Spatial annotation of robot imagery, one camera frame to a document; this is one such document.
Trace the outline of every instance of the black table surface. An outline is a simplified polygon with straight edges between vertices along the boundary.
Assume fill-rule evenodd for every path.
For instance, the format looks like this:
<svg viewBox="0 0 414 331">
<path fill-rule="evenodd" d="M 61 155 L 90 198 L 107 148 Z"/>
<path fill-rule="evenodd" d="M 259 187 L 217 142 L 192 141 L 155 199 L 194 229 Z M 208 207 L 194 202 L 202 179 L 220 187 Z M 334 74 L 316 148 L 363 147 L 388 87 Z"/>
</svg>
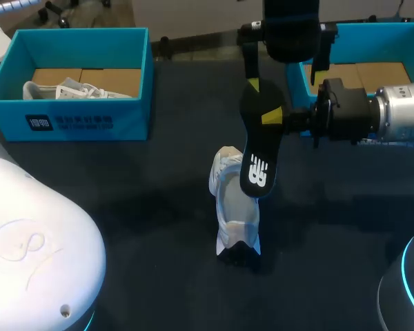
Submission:
<svg viewBox="0 0 414 331">
<path fill-rule="evenodd" d="M 244 65 L 155 65 L 149 140 L 3 142 L 101 230 L 92 330 L 380 330 L 387 252 L 414 234 L 414 149 L 285 137 L 259 203 L 262 268 L 224 265 L 208 175 L 218 149 L 245 144 Z M 286 87 L 283 65 L 262 62 L 261 74 Z"/>
</svg>

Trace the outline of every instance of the white shoe upper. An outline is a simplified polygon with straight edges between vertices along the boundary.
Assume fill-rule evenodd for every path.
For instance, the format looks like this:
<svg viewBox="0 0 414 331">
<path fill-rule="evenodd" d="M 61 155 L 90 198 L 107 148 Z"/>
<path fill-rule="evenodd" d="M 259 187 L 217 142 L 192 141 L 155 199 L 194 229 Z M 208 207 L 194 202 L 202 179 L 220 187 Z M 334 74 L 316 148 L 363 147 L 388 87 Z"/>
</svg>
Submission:
<svg viewBox="0 0 414 331">
<path fill-rule="evenodd" d="M 23 100 L 34 99 L 120 99 L 131 98 L 128 95 L 105 91 L 90 84 L 79 83 L 66 78 L 57 86 L 39 86 L 27 81 L 23 86 Z"/>
<path fill-rule="evenodd" d="M 216 197 L 219 223 L 217 254 L 238 241 L 260 253 L 258 226 L 259 206 L 247 197 L 239 184 L 242 153 L 234 147 L 223 147 L 213 161 L 208 187 Z"/>
</svg>

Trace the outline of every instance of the yellow patch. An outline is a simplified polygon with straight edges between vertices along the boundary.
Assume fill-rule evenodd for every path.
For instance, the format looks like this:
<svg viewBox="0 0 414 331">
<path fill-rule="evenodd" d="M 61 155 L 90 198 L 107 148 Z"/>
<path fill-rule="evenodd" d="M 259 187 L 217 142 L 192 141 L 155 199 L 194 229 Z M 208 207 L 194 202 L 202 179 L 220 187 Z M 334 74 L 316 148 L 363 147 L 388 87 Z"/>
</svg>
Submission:
<svg viewBox="0 0 414 331">
<path fill-rule="evenodd" d="M 324 81 L 327 72 L 327 70 L 315 72 L 315 83 L 317 81 Z"/>
<path fill-rule="evenodd" d="M 248 82 L 259 92 L 259 78 L 249 78 Z"/>
<path fill-rule="evenodd" d="M 282 107 L 278 107 L 271 112 L 267 112 L 261 116 L 262 124 L 282 124 Z"/>
</svg>

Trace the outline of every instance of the blue cardboard box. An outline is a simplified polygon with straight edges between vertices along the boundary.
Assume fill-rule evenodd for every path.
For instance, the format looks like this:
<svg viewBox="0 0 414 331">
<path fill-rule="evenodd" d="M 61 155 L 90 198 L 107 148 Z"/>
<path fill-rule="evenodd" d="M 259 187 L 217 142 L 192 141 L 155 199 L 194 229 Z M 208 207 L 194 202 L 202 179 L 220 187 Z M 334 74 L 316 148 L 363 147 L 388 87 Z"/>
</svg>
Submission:
<svg viewBox="0 0 414 331">
<path fill-rule="evenodd" d="M 331 63 L 401 62 L 414 83 L 414 23 L 341 23 L 337 27 L 339 36 L 331 48 Z M 316 101 L 304 70 L 304 65 L 311 63 L 312 60 L 287 66 L 294 108 L 309 107 Z"/>
<path fill-rule="evenodd" d="M 138 97 L 22 100 L 37 68 L 141 69 Z M 146 28 L 20 30 L 0 65 L 0 129 L 7 141 L 146 140 L 152 84 Z"/>
</svg>

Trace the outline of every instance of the white robot body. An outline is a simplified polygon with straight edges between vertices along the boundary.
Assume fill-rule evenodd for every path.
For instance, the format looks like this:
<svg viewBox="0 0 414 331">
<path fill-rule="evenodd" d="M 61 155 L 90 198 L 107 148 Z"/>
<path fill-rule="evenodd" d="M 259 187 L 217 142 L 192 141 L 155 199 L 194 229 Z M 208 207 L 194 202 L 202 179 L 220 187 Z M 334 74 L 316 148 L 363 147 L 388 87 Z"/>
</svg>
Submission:
<svg viewBox="0 0 414 331">
<path fill-rule="evenodd" d="M 106 271 L 103 239 L 79 206 L 0 158 L 0 330 L 65 330 Z"/>
</svg>

